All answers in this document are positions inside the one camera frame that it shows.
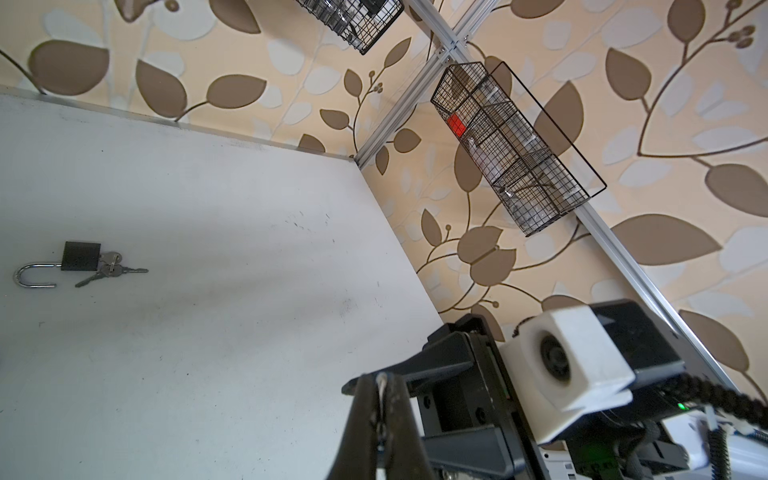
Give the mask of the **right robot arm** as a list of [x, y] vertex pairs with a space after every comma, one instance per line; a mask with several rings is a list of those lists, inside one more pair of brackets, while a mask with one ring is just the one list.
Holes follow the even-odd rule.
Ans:
[[332, 479], [764, 478], [767, 406], [708, 379], [631, 300], [545, 309], [508, 339], [482, 307], [350, 380]]

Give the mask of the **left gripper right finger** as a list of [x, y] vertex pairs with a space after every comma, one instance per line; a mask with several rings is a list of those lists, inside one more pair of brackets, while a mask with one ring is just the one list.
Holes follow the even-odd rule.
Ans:
[[379, 374], [379, 468], [386, 479], [434, 479], [405, 380]]

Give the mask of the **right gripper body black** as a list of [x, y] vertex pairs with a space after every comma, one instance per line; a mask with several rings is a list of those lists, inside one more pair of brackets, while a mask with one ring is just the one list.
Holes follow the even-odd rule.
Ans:
[[[434, 479], [539, 478], [539, 448], [485, 318], [446, 323], [411, 358], [368, 373], [378, 389], [384, 372], [406, 382]], [[358, 378], [343, 394], [354, 397]]]

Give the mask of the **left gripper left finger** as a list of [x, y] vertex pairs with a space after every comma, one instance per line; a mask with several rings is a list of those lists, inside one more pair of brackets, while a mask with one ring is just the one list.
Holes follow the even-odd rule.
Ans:
[[380, 394], [373, 375], [358, 378], [342, 439], [328, 480], [376, 478]]

